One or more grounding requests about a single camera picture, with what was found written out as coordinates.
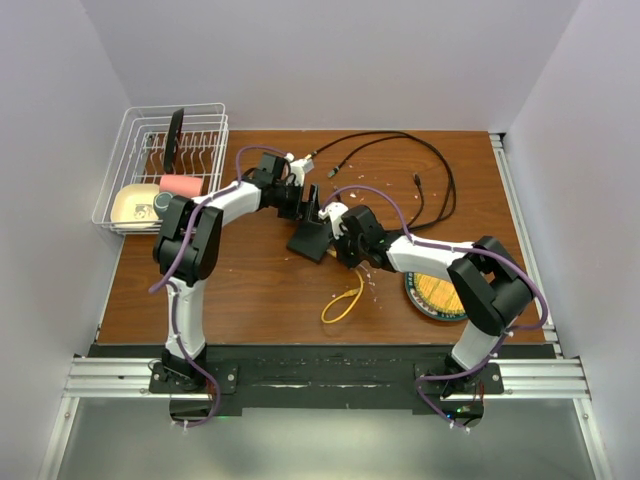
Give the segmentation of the black network switch box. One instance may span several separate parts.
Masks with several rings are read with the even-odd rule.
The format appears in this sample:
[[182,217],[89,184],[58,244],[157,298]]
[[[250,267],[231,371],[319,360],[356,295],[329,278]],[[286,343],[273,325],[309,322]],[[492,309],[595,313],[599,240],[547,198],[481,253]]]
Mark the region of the black network switch box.
[[287,243],[287,249],[319,264],[326,254],[332,229],[328,223],[301,222]]

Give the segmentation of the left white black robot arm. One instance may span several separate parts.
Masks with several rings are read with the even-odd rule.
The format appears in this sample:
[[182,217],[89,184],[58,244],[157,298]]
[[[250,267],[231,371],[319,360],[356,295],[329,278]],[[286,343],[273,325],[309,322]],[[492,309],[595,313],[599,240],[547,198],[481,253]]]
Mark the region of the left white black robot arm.
[[222,229],[263,208],[297,219],[305,176],[313,169],[311,155],[265,153],[259,165],[237,176],[228,186],[204,196],[176,195],[168,203],[153,248],[162,278],[150,291],[164,288],[169,305],[168,336],[161,356],[160,381],[173,380],[185,392],[214,384],[206,368],[203,329],[204,290],[216,267]]

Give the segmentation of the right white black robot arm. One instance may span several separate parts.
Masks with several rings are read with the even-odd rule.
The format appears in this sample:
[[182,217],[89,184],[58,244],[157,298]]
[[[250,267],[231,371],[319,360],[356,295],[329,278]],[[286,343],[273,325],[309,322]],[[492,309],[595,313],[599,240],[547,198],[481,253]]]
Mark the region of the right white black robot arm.
[[424,376],[441,395],[466,393],[481,380],[516,318],[535,299],[535,285],[493,237],[473,243],[428,241],[387,231],[372,210],[328,204],[319,217],[331,226],[331,244],[348,267],[366,262],[394,273],[419,273],[450,282],[467,324],[444,364]]

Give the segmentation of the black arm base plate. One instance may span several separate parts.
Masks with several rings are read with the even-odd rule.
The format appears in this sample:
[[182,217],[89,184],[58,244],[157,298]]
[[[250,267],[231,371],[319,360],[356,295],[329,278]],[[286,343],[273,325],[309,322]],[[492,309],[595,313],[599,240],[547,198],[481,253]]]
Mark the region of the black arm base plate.
[[429,345],[227,345],[210,347],[195,370],[181,375],[161,359],[149,362],[149,390],[169,394],[175,420],[200,420],[214,402],[217,415],[250,408],[409,410],[431,404],[452,413],[465,403],[504,392],[500,368],[489,364],[464,380],[437,382],[448,350]]

